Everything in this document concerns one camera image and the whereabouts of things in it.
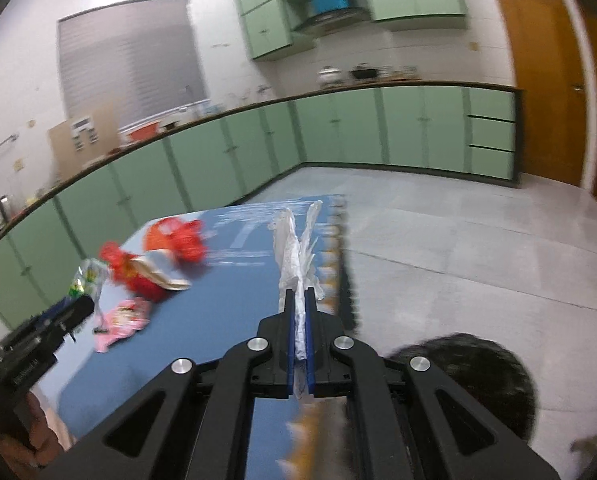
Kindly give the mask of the person's left hand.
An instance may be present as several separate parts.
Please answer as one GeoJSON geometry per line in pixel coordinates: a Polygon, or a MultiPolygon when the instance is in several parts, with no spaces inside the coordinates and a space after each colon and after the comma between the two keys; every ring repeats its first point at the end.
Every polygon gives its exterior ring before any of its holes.
{"type": "Polygon", "coordinates": [[[29,391],[20,408],[28,421],[23,425],[25,434],[14,437],[0,431],[0,456],[15,478],[37,479],[41,469],[71,448],[76,438],[44,396],[29,391]]]}

